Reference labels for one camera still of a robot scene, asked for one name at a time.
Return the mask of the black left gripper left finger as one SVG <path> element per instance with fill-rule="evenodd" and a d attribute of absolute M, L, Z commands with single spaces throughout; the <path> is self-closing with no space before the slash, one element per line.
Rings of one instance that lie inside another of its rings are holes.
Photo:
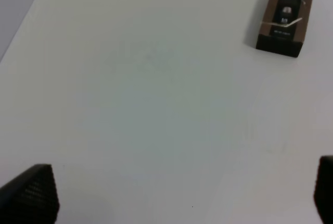
<path fill-rule="evenodd" d="M 1 223 L 53 224 L 59 209 L 49 164 L 33 165 L 1 187 Z"/>

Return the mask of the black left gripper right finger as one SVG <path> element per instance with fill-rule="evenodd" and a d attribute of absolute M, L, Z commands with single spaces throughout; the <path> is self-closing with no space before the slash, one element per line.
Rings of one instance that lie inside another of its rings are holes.
<path fill-rule="evenodd" d="M 322 223 L 332 224 L 332 155 L 319 160 L 314 190 L 314 203 Z"/>

